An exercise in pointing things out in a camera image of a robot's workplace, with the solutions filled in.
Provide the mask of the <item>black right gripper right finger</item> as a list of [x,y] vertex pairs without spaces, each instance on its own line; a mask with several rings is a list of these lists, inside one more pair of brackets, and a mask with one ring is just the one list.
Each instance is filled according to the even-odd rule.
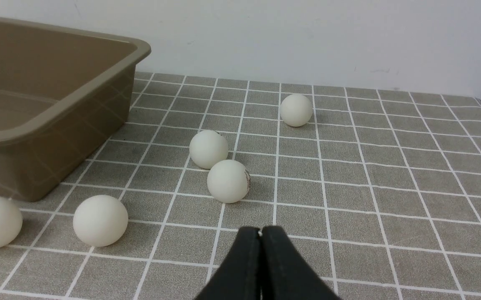
[[262,228],[263,300],[339,300],[279,226]]

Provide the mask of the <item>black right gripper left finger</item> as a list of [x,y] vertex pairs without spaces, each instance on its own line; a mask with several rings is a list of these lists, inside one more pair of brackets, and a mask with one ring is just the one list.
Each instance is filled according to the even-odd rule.
[[258,300],[261,241],[259,228],[239,228],[229,252],[196,296],[197,300]]

